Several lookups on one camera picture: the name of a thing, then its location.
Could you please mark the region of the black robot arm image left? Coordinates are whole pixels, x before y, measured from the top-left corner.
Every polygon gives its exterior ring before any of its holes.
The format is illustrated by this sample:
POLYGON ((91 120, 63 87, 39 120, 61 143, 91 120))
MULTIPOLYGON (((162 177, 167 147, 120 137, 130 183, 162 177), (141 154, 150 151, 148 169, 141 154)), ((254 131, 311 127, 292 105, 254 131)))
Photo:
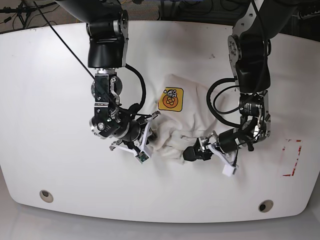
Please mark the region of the black robot arm image left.
POLYGON ((126 62, 129 42, 128 12, 117 0, 60 0, 58 5, 86 23, 89 36, 86 70, 96 69, 91 92, 95 100, 91 131, 101 139, 114 138, 111 150, 131 153, 139 162, 156 152, 163 158, 188 162, 209 160, 206 133, 212 117, 204 106, 206 88, 170 74, 155 93, 150 114, 141 110, 147 99, 141 73, 126 62), (142 96, 128 108, 121 104, 123 83, 117 69, 134 73, 142 96))

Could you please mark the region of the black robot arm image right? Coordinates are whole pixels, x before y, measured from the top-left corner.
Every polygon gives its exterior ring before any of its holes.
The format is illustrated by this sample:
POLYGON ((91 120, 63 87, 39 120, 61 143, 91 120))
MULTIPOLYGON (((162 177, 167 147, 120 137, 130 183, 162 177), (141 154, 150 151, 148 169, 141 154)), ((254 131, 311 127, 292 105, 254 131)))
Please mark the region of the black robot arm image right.
POLYGON ((269 136, 270 40, 299 4, 298 0, 265 0, 261 5, 255 1, 247 5, 228 37, 231 78, 205 87, 174 74, 165 77, 157 95, 157 137, 150 141, 157 157, 188 162, 218 157, 235 169, 240 149, 251 152, 255 143, 269 136), (222 92, 217 87, 223 84, 240 93, 235 107, 239 123, 226 120, 229 112, 219 108, 222 92))

